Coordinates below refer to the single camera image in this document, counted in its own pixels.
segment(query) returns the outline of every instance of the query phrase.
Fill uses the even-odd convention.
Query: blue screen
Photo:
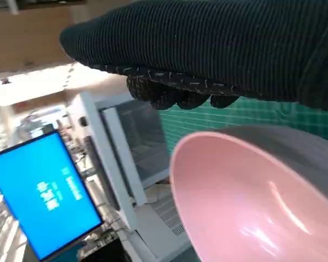
[[[0,191],[39,260],[101,223],[57,133],[0,154]]]

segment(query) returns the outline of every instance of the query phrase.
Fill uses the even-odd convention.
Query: appliance door
[[[139,177],[143,190],[168,177],[169,153],[157,110],[130,100],[102,114],[122,165],[131,162],[131,168],[124,167],[128,179]]]
[[[136,214],[122,178],[118,161],[114,155],[111,141],[106,134],[102,119],[91,94],[83,92],[77,95],[69,105],[68,113],[72,119],[77,136],[81,139],[88,136],[92,138],[99,162],[104,169],[103,174],[97,174],[103,190],[113,191],[112,194],[118,202],[118,215],[131,230],[136,230]],[[79,124],[82,117],[86,120],[85,127]]]

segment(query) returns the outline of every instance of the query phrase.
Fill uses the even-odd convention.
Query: green grid mat
[[[212,108],[210,102],[193,110],[173,106],[160,111],[160,117],[170,151],[182,137],[192,132],[251,124],[288,126],[328,139],[328,112],[298,103],[239,98],[224,109]]]

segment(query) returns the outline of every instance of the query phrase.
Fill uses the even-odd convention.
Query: oven mitt
[[[66,54],[157,109],[239,96],[328,110],[328,0],[148,0],[70,26]]]

